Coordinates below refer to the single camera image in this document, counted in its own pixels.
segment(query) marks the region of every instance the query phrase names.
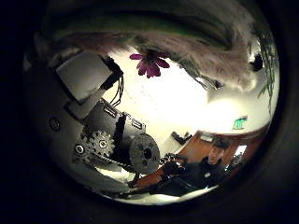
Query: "gear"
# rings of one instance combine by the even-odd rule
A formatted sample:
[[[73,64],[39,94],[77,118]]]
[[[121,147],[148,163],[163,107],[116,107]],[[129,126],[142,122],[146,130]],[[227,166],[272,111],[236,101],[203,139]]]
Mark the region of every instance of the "gear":
[[[110,157],[113,153],[114,141],[111,139],[110,134],[106,132],[96,131],[93,132],[92,136],[87,143],[87,148],[94,154]]]

